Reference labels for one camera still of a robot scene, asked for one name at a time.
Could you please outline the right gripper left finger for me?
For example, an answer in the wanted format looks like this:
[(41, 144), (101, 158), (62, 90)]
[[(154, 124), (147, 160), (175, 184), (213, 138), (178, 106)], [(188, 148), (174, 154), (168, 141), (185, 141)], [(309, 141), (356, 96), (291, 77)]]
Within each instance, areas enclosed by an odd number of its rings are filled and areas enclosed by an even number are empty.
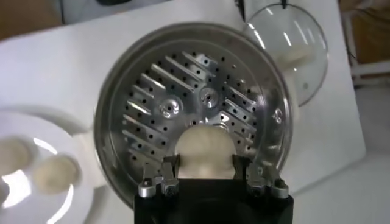
[(167, 156), (163, 158), (160, 168), (154, 170), (152, 165), (146, 163), (143, 169), (143, 179), (138, 185), (138, 195), (141, 198), (152, 198), (157, 194), (160, 185), (161, 193), (171, 197), (179, 191), (177, 178), (180, 166), (180, 156)]

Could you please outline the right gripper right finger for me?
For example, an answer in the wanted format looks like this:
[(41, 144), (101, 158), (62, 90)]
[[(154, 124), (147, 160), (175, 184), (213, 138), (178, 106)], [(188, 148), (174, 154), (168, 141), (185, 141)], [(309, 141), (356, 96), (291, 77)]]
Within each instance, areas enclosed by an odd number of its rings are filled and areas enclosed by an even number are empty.
[(245, 156), (233, 155), (234, 179), (245, 182), (254, 197), (270, 193), (274, 198), (288, 198), (288, 185), (273, 165), (259, 164)]

